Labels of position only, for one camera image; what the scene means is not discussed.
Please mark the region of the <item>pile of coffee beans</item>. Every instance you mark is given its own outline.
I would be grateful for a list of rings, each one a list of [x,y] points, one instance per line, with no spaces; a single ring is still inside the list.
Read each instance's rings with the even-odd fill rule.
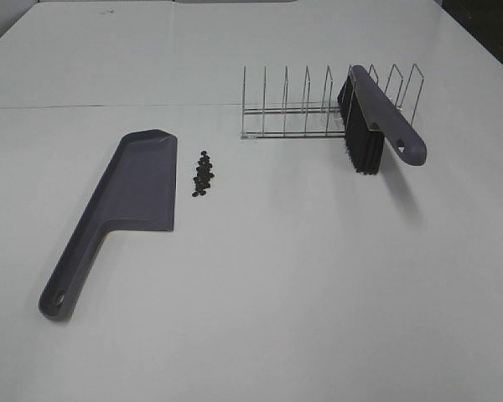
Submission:
[[[194,191],[193,197],[205,196],[207,190],[211,187],[210,181],[215,176],[212,172],[213,164],[207,151],[200,152],[200,158],[197,162],[196,174],[193,176]]]

